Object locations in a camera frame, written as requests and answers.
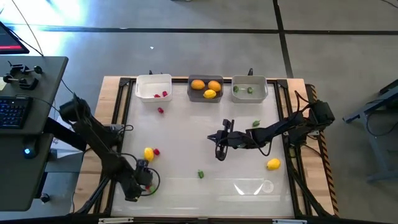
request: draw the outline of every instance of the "black desk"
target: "black desk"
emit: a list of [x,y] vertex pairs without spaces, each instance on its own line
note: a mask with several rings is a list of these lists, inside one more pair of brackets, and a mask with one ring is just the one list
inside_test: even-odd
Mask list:
[[[63,73],[68,63],[67,57],[32,57],[32,56],[1,56],[0,57],[0,77],[9,73],[10,61],[12,64],[21,63],[33,69],[35,65],[42,67],[43,74],[39,75],[31,72],[35,78],[39,80],[36,89],[21,90],[18,83],[8,83],[3,90],[0,91],[0,96],[15,96],[18,93],[27,94],[52,104],[57,94],[58,87],[60,86]],[[16,78],[22,78],[24,75],[19,75]],[[26,119],[24,129],[0,129],[2,134],[40,134],[43,131],[44,124],[49,116],[51,107],[39,100],[33,100],[33,104]]]
[[[10,83],[0,91],[0,95],[23,93],[53,103],[68,58],[1,56],[0,76],[9,72],[8,60],[13,64],[23,63],[29,68],[39,65],[44,74],[32,73],[39,79],[39,84],[32,91],[21,90],[17,83]],[[34,99],[23,130],[0,129],[0,211],[26,211],[37,194],[53,139],[52,134],[42,134],[49,112],[49,105]],[[33,159],[25,159],[23,155],[22,142],[28,135],[37,136],[39,153]]]
[[1,147],[0,211],[26,211],[30,208],[44,173],[52,139],[51,134],[42,134],[37,145],[43,150],[34,159],[25,159],[21,137],[0,138],[0,144],[7,142],[12,146]]

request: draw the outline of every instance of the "small green pepper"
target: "small green pepper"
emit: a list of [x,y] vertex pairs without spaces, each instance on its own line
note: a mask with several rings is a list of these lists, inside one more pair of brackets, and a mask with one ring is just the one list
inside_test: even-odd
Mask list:
[[259,126],[260,125],[260,120],[258,120],[258,121],[254,121],[253,123],[252,123],[252,126],[255,128],[255,127],[257,127],[257,126]]
[[237,93],[239,91],[239,87],[238,86],[234,86],[234,93]]
[[149,192],[152,193],[152,192],[155,191],[155,189],[156,189],[156,188],[155,188],[153,185],[151,185],[151,186],[149,187]]
[[199,176],[199,178],[204,178],[204,176],[205,176],[205,173],[202,171],[202,170],[198,170],[198,176]]
[[249,88],[248,88],[248,93],[249,93],[249,94],[252,94],[252,93],[253,93],[253,88],[249,87]]

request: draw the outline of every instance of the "white table surface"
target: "white table surface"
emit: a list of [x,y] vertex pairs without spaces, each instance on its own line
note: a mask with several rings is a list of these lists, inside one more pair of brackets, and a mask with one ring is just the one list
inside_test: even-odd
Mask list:
[[[170,102],[142,103],[132,95],[123,152],[143,158],[144,148],[158,148],[160,156],[149,164],[161,176],[158,191],[138,202],[128,202],[116,184],[112,216],[145,217],[292,217],[294,215],[287,178],[282,138],[272,143],[264,157],[257,149],[229,148],[225,161],[215,158],[215,143],[207,135],[223,129],[223,119],[235,119],[234,130],[245,132],[254,120],[267,127],[279,120],[275,90],[261,104],[234,104],[231,86],[224,85],[220,103],[193,103],[187,84],[173,83]],[[160,114],[158,107],[165,111]],[[266,169],[266,162],[278,158],[278,170]],[[135,167],[135,162],[127,157]],[[198,170],[205,177],[198,178]]]

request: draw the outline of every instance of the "black clamp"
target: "black clamp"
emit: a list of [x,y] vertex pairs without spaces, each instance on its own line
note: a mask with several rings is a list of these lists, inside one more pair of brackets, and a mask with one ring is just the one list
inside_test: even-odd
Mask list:
[[12,83],[12,82],[18,82],[19,88],[22,90],[34,90],[39,83],[39,80],[37,78],[33,78],[33,80],[28,83],[28,81],[25,78],[14,78],[15,75],[17,75],[19,72],[21,72],[23,75],[29,75],[30,72],[35,72],[37,74],[43,74],[43,69],[40,66],[35,66],[34,69],[29,69],[28,66],[23,65],[23,64],[15,64],[13,65],[10,61],[8,61],[10,64],[10,72],[2,78],[2,80],[5,83]]

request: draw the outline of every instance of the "white container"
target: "white container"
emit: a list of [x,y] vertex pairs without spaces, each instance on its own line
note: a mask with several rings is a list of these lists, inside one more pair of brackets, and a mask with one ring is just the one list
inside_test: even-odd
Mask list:
[[[163,97],[163,91],[167,92],[166,97]],[[136,80],[136,96],[145,103],[172,100],[172,76],[169,74],[139,75]]]
[[[247,89],[251,87],[253,93],[249,94]],[[261,103],[268,95],[267,80],[257,75],[235,75],[232,77],[232,102],[234,103]]]

